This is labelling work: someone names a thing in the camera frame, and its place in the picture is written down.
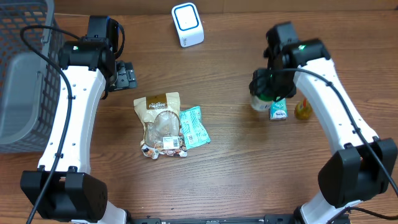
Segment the green tissue canister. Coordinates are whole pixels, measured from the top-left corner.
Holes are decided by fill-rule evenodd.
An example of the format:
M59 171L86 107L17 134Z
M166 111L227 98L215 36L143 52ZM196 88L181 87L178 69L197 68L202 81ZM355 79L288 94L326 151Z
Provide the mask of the green tissue canister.
M256 111L267 111L273 102L273 97L261 95L251 96L251 106Z

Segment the teal tissue pack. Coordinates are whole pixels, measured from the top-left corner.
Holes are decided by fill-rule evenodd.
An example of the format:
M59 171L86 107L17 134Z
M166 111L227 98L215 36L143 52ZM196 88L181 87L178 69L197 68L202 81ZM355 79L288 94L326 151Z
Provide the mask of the teal tissue pack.
M270 120L285 120L288 118L286 100L281 99L278 102L273 102L269 108Z

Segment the yellow dish soap bottle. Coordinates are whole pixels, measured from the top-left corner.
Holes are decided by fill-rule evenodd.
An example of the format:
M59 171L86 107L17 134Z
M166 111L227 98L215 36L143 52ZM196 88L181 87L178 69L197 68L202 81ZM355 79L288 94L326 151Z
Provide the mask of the yellow dish soap bottle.
M312 113L313 113L313 109L306 98L304 98L302 101L300 101L296 105L295 111L294 111L295 117L297 119L301 119L301 120L310 119Z

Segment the brown snack pouch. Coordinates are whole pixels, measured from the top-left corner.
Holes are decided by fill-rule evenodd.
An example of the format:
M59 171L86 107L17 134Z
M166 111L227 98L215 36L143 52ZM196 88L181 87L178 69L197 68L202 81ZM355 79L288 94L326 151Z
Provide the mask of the brown snack pouch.
M134 110L144 128L141 151L146 157L187 157L178 92L135 99Z

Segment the teal snack packet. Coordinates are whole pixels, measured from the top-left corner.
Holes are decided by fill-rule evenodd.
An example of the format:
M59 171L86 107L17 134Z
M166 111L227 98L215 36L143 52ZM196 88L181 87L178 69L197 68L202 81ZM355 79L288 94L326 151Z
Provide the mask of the teal snack packet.
M180 121L187 150L211 142L208 132L202 124L202 114L199 106L181 111Z

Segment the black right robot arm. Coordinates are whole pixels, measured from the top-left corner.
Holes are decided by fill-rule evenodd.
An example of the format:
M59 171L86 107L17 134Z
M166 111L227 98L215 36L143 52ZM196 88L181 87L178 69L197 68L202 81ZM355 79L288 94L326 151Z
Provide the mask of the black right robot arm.
M358 113L335 64L319 39L269 39L266 68L249 84L252 107L265 111L271 104L301 91L317 116L330 145L331 158L318 173L319 193L299 206L291 223L341 223L360 203L397 188L392 171L397 146L381 139Z

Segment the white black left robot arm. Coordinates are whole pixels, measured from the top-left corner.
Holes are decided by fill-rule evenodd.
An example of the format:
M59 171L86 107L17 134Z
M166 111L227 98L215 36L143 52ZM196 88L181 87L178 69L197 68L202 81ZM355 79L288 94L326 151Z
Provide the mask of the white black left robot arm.
M28 222L131 223L91 176L90 144L100 99L116 80L116 58L106 42L69 41L58 54L61 91L50 139L36 171L24 171L21 189L33 205Z

